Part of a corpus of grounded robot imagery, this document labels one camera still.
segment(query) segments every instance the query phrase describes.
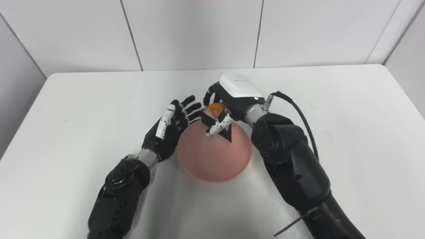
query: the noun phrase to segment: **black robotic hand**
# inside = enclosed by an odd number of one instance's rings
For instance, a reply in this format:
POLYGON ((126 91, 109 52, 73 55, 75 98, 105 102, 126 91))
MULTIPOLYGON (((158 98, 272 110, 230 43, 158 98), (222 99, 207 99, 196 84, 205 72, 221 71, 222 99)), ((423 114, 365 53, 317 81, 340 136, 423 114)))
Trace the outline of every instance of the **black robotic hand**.
POLYGON ((200 119, 202 104, 195 101, 191 95, 181 103, 173 100, 164 115, 154 124, 144 138, 142 148, 156 153, 159 161, 168 159, 173 153, 179 141, 180 135, 196 120, 200 119))
POLYGON ((174 100, 146 134, 142 150, 127 155, 106 176, 88 220, 87 239, 122 239, 131 228, 139 197, 150 183, 150 170, 169 158, 183 130, 199 119, 200 103, 189 96, 174 100))
MULTIPOLYGON (((213 94, 213 102, 223 102, 226 113, 233 120, 251 126, 251 142, 263 157, 270 178, 283 199, 300 213, 300 219, 304 220, 315 239, 364 239, 332 196, 330 180, 319 163, 311 130, 290 97, 277 91, 264 100, 247 77, 234 74, 223 75, 219 82, 208 88, 203 102, 205 106, 210 104, 213 94), (298 111, 314 152, 301 127, 289 118, 269 112, 274 96, 288 101, 298 111)), ((207 136, 211 131, 218 134, 224 128, 217 126, 222 126, 219 119, 207 130, 207 136)))

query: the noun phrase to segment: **orange object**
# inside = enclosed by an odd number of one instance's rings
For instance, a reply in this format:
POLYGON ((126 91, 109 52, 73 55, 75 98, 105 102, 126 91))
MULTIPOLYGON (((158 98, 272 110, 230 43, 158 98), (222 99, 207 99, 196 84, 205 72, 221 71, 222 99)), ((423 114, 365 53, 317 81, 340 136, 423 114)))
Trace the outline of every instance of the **orange object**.
POLYGON ((215 135, 207 137, 207 126, 200 120, 191 124, 179 139, 180 165, 190 175, 207 182, 224 182, 244 171, 251 158, 248 134, 232 123, 232 142, 215 135))
POLYGON ((218 118, 220 113, 226 108, 224 103, 212 103, 207 107, 207 113, 211 113, 211 115, 215 118, 218 118))

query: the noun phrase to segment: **black finger segment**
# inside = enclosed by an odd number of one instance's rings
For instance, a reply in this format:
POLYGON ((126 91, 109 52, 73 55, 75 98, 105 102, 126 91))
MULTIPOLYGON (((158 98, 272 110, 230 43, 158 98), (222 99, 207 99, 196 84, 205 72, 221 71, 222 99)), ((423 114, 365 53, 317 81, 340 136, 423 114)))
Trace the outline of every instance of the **black finger segment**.
POLYGON ((192 103, 193 101, 195 101, 195 96, 191 95, 188 98, 186 98, 185 100, 183 100, 181 102, 181 106, 184 108, 186 107, 188 104, 192 103))
POLYGON ((186 114, 190 114, 190 113, 192 113, 193 111, 195 111, 195 110, 197 110, 197 109, 200 109, 202 107, 202 104, 200 103, 200 102, 198 102, 198 103, 195 103, 195 104, 193 104, 193 105, 191 105, 191 106, 189 106, 187 109, 185 109, 184 111, 186 112, 186 114))
POLYGON ((220 102, 220 97, 218 96, 218 94, 216 93, 215 94, 215 96, 214 96, 214 101, 213 101, 214 103, 218 103, 218 102, 220 102))
POLYGON ((198 117, 201 117, 201 111, 196 111, 193 114, 187 116, 187 120, 190 122, 198 117))
POLYGON ((178 100, 171 101, 170 105, 174 105, 176 107, 176 111, 174 112, 174 115, 178 115, 179 113, 181 113, 180 102, 178 100))

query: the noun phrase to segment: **robot finger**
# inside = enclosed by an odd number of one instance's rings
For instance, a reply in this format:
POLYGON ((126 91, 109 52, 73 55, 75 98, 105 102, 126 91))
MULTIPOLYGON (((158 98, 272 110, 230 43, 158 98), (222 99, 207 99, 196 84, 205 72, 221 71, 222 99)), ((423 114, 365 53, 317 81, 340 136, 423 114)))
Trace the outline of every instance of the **robot finger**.
POLYGON ((196 110, 198 110, 198 109, 201 109, 201 107, 202 107, 202 104, 201 104, 200 102, 198 102, 198 103, 195 103, 195 104, 193 104, 193 105, 191 105, 191 106, 187 107, 186 109, 184 109, 184 110, 183 110, 183 113, 184 113, 185 115, 189 115, 189 114, 191 114, 192 112, 194 112, 194 111, 196 111, 196 110))
POLYGON ((177 126, 181 126, 183 122, 191 122, 195 118, 201 117, 201 111, 195 111, 190 115, 186 115, 185 113, 180 113, 175 119, 173 119, 174 124, 177 126))
POLYGON ((186 117, 186 119, 187 119, 188 122, 191 122, 191 121, 193 121, 194 119, 196 119, 198 117, 201 117, 201 111, 195 111, 195 112, 193 112, 193 114, 188 115, 186 117))
POLYGON ((183 133, 183 131, 187 128, 187 126, 189 125, 189 122, 187 121, 187 119, 185 118, 183 121, 181 121, 178 125, 177 125, 177 130, 181 133, 183 133))
POLYGON ((213 95, 213 93, 215 93, 215 87, 217 84, 218 82, 212 84, 205 93, 204 100, 202 101, 204 106, 210 105, 211 96, 213 95))
POLYGON ((195 101, 195 96, 194 95, 191 95, 188 98, 184 99, 181 102, 180 106, 181 106, 182 109, 184 109, 186 106, 188 106, 190 103, 192 103, 194 101, 195 101))
POLYGON ((195 111, 192 114, 185 116, 182 121, 177 124, 177 129, 182 133, 190 124, 201 118, 201 111, 195 111))
POLYGON ((174 124, 175 125, 180 124, 180 122, 182 122, 183 120, 185 120, 185 118, 186 118, 186 115, 183 112, 181 112, 178 116, 176 116, 175 118, 173 118, 174 124))
POLYGON ((228 129, 228 127, 232 124, 233 119, 230 117, 228 112, 223 111, 220 116, 219 116, 220 120, 217 120, 215 122, 215 125, 211 126, 205 132, 207 134, 207 137, 214 136, 214 135, 220 133, 222 130, 228 129))
POLYGON ((220 97, 219 97, 219 96, 218 96, 218 94, 216 93, 216 94, 215 94, 215 96, 214 96, 214 101, 213 101, 213 102, 214 102, 214 103, 219 103, 219 102, 220 102, 220 100, 221 100, 221 99, 220 99, 220 97))
POLYGON ((171 124, 171 120, 174 116, 174 113, 176 111, 176 105, 175 101, 172 101, 171 104, 168 105, 168 108, 165 110, 162 117, 159 119, 158 128, 156 129, 155 136, 160 139, 164 139, 165 137, 165 130, 167 129, 167 126, 171 124))
POLYGON ((179 113, 181 113, 182 109, 178 100, 171 101, 170 105, 174 106, 174 115, 178 115, 179 113))

